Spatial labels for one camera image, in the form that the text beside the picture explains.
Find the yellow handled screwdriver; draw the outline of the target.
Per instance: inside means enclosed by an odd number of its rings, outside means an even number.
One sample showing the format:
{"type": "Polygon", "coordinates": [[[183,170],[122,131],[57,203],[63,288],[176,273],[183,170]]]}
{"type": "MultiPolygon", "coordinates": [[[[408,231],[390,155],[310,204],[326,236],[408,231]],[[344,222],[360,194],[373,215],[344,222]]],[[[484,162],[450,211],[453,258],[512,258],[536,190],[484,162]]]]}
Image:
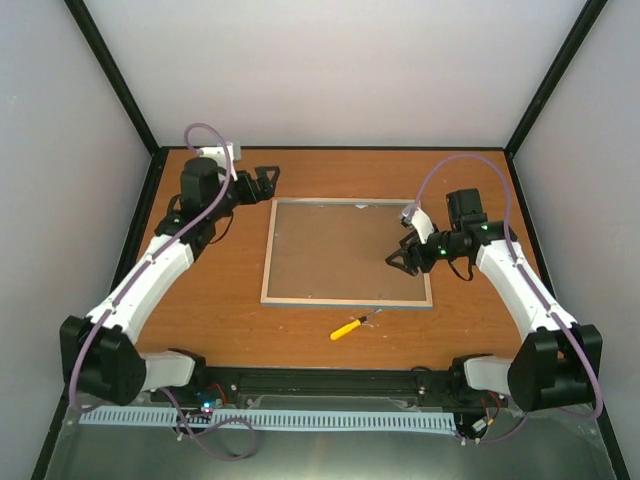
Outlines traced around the yellow handled screwdriver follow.
{"type": "Polygon", "coordinates": [[[349,323],[341,326],[340,328],[334,330],[330,335],[329,338],[331,341],[337,341],[341,338],[343,338],[344,336],[348,335],[349,333],[351,333],[352,331],[360,328],[363,324],[365,324],[371,317],[379,314],[382,311],[381,308],[378,308],[368,314],[359,316],[359,317],[354,317],[349,323]]]}

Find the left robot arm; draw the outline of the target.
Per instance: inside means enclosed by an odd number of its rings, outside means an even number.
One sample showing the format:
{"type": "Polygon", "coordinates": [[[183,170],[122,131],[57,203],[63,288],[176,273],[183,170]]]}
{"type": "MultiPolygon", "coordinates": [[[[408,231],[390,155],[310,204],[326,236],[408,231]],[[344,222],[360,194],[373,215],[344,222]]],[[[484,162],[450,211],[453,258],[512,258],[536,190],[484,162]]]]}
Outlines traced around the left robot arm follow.
{"type": "Polygon", "coordinates": [[[211,156],[185,163],[180,191],[139,261],[87,315],[61,325],[62,367],[74,407],[79,393],[119,406],[160,388],[172,387],[190,403],[206,395],[204,357],[181,349],[141,354],[136,344],[160,300],[212,244],[217,222],[232,218],[238,206],[272,199],[279,176],[277,166],[249,173],[211,156]]]}

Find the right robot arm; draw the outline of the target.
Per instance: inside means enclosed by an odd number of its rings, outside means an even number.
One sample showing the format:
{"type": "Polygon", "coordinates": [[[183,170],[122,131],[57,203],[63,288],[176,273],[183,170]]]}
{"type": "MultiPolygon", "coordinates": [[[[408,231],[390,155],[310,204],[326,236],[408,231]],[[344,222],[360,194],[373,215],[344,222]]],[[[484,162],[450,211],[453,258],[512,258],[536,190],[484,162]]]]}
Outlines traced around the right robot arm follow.
{"type": "Polygon", "coordinates": [[[604,401],[598,383],[602,337],[581,325],[555,300],[528,263],[507,221],[491,221],[478,190],[447,194],[450,227],[438,229],[416,204],[399,216],[409,231],[386,263],[409,275],[428,274],[437,262],[468,261],[470,281],[482,273],[494,287],[521,337],[513,359],[474,354],[453,360],[453,394],[490,391],[511,398],[525,412],[604,401]]]}

